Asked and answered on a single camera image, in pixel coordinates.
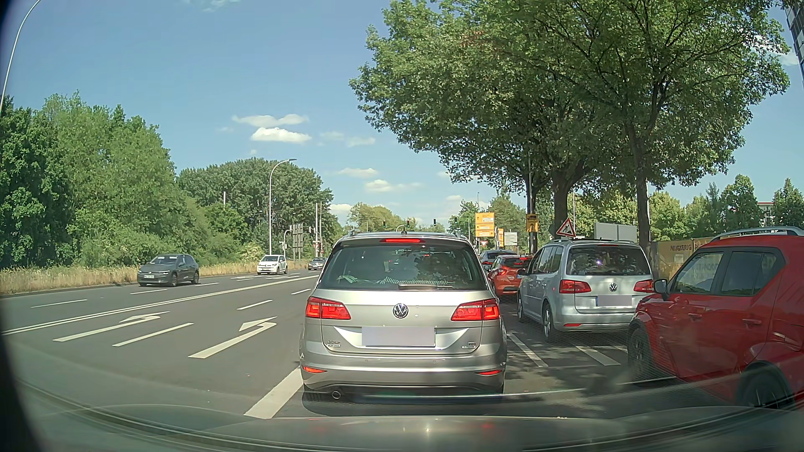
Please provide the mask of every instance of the vw logo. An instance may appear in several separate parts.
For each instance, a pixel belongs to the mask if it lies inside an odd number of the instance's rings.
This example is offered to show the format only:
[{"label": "vw logo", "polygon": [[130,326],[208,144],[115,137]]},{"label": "vw logo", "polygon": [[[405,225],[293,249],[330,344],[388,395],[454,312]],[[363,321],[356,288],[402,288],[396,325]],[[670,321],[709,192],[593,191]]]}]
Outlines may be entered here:
[{"label": "vw logo", "polygon": [[394,306],[393,313],[394,317],[396,318],[408,317],[408,305],[405,305],[403,303],[397,304],[396,306]]}]

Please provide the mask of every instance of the roof rail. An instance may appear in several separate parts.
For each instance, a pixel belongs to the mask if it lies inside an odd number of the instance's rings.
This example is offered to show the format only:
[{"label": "roof rail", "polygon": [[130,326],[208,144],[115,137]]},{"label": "roof rail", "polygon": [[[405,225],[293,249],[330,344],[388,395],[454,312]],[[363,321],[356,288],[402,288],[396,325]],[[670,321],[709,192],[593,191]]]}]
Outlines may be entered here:
[{"label": "roof rail", "polygon": [[724,232],[715,236],[712,241],[720,240],[725,236],[741,236],[752,232],[787,232],[788,236],[804,236],[804,229],[796,228],[795,226],[768,226],[766,228],[746,228],[737,229],[736,231]]}]

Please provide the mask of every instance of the white arrow marking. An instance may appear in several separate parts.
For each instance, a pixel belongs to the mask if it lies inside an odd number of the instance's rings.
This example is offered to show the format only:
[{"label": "white arrow marking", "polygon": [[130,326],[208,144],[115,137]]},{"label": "white arrow marking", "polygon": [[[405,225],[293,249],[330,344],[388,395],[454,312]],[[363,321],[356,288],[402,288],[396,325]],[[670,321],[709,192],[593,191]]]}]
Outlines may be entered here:
[{"label": "white arrow marking", "polygon": [[[159,314],[165,314],[166,312],[169,312],[169,311],[160,312]],[[106,331],[116,330],[117,328],[130,327],[131,325],[136,325],[138,323],[148,322],[150,320],[156,320],[157,318],[160,318],[160,317],[158,315],[155,315],[155,314],[147,314],[147,315],[138,315],[138,316],[129,317],[126,320],[129,320],[130,318],[139,318],[139,320],[135,320],[133,322],[128,322],[128,323],[121,323],[119,325],[113,325],[111,327],[99,328],[97,330],[85,331],[83,333],[78,333],[77,335],[64,336],[63,338],[58,338],[58,339],[53,339],[53,340],[55,340],[56,342],[66,342],[68,340],[79,339],[79,338],[83,338],[85,336],[91,336],[91,335],[96,335],[98,333],[105,333]]]},{"label": "white arrow marking", "polygon": [[254,331],[249,331],[248,333],[246,333],[244,335],[239,335],[234,339],[229,339],[228,341],[223,342],[223,343],[219,343],[218,345],[213,345],[212,347],[209,347],[207,349],[199,351],[198,353],[194,353],[193,355],[188,356],[188,358],[200,358],[200,359],[209,358],[210,356],[214,355],[215,353],[217,353],[219,351],[226,350],[227,348],[231,347],[232,345],[235,345],[238,342],[243,342],[246,339],[248,339],[248,338],[250,338],[250,337],[252,337],[254,335],[258,335],[261,332],[263,332],[265,330],[268,330],[270,327],[275,327],[277,325],[276,323],[266,322],[267,320],[271,320],[272,318],[264,318],[262,320],[255,320],[253,322],[246,322],[240,327],[240,331],[245,330],[246,328],[254,327],[254,326],[261,327],[261,328],[257,328]]}]

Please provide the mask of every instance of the blue sky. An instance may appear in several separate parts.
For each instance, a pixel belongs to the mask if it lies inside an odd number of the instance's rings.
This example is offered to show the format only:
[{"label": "blue sky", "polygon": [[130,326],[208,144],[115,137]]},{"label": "blue sky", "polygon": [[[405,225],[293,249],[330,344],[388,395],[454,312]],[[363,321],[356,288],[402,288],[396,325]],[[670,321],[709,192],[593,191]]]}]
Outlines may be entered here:
[{"label": "blue sky", "polygon": [[[3,27],[2,71],[19,22],[19,0]],[[79,90],[90,104],[122,104],[159,131],[179,170],[238,158],[297,158],[334,192],[334,212],[362,201],[401,216],[446,221],[461,199],[487,202],[482,183],[452,184],[435,154],[415,154],[378,133],[357,110],[348,80],[371,58],[366,29],[383,28],[384,0],[42,0],[26,21],[7,93],[39,107]],[[781,10],[773,16],[785,27]],[[784,34],[792,42],[790,32]],[[746,145],[727,175],[669,187],[689,202],[710,182],[748,175],[770,201],[790,177],[804,186],[804,88],[753,109]],[[523,205],[521,197],[517,198]]]}]

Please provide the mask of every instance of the lamp post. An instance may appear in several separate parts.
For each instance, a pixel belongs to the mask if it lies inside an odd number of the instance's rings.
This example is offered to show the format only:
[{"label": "lamp post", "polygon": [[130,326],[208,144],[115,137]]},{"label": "lamp post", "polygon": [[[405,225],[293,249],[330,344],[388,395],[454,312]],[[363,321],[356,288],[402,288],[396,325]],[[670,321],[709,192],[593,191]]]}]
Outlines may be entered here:
[{"label": "lamp post", "polygon": [[17,30],[17,37],[14,39],[14,46],[11,48],[11,56],[8,59],[8,68],[6,69],[6,79],[2,82],[2,97],[0,97],[0,114],[2,114],[2,105],[6,103],[6,84],[8,83],[8,74],[11,72],[11,60],[14,59],[14,51],[17,50],[17,41],[19,41],[19,34],[23,32],[23,25],[25,25],[25,19],[28,18],[28,15],[31,14],[31,11],[36,8],[36,5],[39,4],[42,0],[36,0],[34,5],[28,10],[28,14],[25,14],[23,21],[19,24],[19,30]]},{"label": "lamp post", "polygon": [[296,160],[295,158],[288,158],[287,160],[283,160],[282,162],[277,163],[273,166],[271,170],[271,175],[268,177],[268,254],[273,254],[273,217],[271,215],[271,204],[273,203],[273,192],[272,192],[272,185],[273,185],[273,170],[277,169],[277,166],[280,166],[282,163],[292,162]]}]

